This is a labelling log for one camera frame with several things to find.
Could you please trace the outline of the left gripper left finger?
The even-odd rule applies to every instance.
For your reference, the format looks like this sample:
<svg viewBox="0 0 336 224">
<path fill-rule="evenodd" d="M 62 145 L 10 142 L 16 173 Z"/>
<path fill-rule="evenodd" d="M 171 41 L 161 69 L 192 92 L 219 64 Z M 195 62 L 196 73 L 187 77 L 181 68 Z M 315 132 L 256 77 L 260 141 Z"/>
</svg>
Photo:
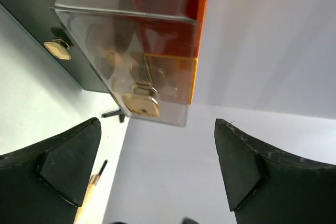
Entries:
<svg viewBox="0 0 336 224">
<path fill-rule="evenodd" d="M 101 140 L 98 118 L 1 155 L 1 223 L 73 223 Z"/>
</svg>

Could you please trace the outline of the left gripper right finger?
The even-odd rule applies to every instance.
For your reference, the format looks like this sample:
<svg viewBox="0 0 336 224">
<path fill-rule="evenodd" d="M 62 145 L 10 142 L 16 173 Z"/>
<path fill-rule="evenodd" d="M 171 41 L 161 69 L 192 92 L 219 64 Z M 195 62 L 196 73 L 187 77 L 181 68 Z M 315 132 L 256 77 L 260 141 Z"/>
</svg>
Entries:
<svg viewBox="0 0 336 224">
<path fill-rule="evenodd" d="M 215 145 L 237 223 L 335 223 L 335 166 L 300 157 L 217 119 Z"/>
</svg>

